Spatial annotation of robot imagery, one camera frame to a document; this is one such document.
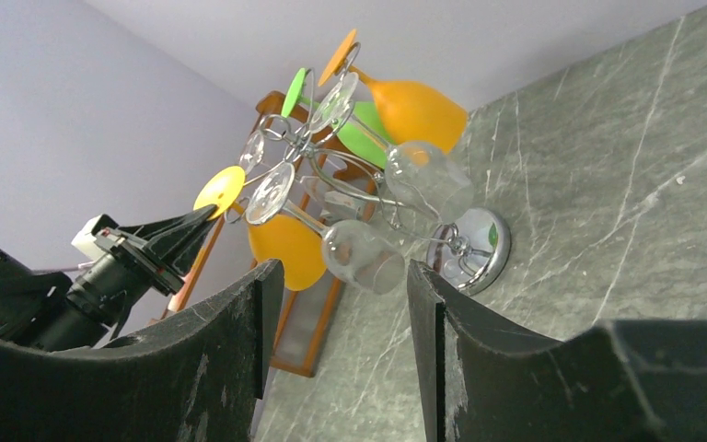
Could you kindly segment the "orange plastic wine glass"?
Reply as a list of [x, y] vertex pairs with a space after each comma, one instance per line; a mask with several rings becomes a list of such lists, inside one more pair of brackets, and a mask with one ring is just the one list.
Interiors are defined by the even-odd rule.
[[322, 70], [318, 86], [355, 73], [370, 92], [380, 121], [397, 142], [425, 141], [449, 153], [463, 134], [468, 113], [437, 89], [412, 80], [378, 80], [354, 66], [360, 43], [352, 29]]

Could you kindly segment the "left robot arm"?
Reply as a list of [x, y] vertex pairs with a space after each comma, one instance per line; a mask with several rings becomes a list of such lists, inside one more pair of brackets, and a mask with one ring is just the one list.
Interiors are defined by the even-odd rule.
[[31, 270], [0, 249], [0, 340], [56, 352], [116, 339], [146, 292], [181, 290], [217, 210], [207, 204], [135, 226], [96, 216], [81, 233], [97, 255], [76, 279]]

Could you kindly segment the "clear wine glass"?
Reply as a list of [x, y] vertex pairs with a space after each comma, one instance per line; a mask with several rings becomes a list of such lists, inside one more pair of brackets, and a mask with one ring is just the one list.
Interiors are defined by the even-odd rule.
[[238, 165], [249, 175], [263, 160], [265, 137], [261, 130], [255, 130], [244, 144]]
[[442, 224], [454, 223], [468, 212], [473, 206], [472, 182], [447, 153], [425, 141], [390, 139], [382, 170], [396, 200]]
[[[288, 191], [289, 200], [294, 181], [295, 177]], [[355, 219], [324, 226], [321, 257], [327, 272], [348, 285], [378, 295], [387, 294], [401, 284], [405, 259], [378, 230]]]

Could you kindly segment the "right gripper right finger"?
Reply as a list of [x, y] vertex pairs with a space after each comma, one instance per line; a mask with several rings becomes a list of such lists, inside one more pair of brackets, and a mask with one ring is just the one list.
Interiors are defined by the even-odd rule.
[[407, 272], [429, 441], [707, 441], [707, 320], [605, 320], [561, 342]]

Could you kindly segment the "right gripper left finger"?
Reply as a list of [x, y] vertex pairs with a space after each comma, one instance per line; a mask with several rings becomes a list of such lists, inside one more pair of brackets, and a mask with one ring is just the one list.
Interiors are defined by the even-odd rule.
[[101, 348], [0, 341], [0, 441], [246, 441], [265, 391], [284, 267]]

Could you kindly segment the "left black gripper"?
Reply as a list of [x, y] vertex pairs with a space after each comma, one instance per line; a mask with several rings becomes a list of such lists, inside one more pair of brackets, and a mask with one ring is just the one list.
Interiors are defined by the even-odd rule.
[[214, 225], [216, 204], [135, 226], [104, 227], [94, 244], [165, 296], [178, 293]]

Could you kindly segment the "green plastic wine glass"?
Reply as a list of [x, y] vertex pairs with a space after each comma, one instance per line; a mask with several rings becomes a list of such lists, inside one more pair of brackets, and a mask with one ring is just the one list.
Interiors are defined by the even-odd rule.
[[313, 133], [325, 128], [332, 130], [352, 154], [383, 169], [387, 160], [386, 150], [392, 141], [380, 121], [375, 103], [354, 99], [362, 77], [353, 71], [344, 73], [324, 100], [315, 101], [305, 91], [312, 76], [313, 70], [310, 68], [296, 71], [284, 94], [280, 115], [289, 117], [297, 105], [308, 105], [313, 110], [310, 116], [310, 130]]

